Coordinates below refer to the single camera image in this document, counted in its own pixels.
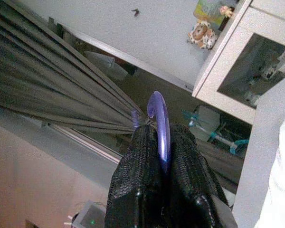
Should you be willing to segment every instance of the curtain fold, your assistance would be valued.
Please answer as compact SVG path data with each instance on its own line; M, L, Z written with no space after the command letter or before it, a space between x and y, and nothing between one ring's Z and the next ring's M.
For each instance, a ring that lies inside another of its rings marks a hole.
M0 107L77 130L131 133L140 108L42 22L0 0Z

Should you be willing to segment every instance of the gray curtain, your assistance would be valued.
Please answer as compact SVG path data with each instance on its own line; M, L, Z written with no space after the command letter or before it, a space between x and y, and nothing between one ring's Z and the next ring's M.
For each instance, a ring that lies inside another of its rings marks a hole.
M131 133L140 108L46 25L0 1L0 107L78 130Z

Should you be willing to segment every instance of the beige wall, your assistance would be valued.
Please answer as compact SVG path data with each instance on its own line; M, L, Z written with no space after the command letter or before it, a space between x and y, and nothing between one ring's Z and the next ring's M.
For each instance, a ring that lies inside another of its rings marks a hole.
M0 126L0 228L61 228L107 190Z

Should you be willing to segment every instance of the purple plastic handle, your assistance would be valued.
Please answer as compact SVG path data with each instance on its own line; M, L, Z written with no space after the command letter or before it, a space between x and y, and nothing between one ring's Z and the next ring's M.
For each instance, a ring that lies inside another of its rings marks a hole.
M170 166L170 127L168 110L160 92L155 91L148 102L148 116L156 116L157 136L158 136L158 153L161 159L161 167L165 174L168 173Z

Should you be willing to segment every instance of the white fabric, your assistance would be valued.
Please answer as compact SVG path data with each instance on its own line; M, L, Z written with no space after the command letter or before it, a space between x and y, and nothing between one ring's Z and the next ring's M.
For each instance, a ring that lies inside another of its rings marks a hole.
M280 127L279 148L272 166L269 187L255 228L285 228L285 120Z

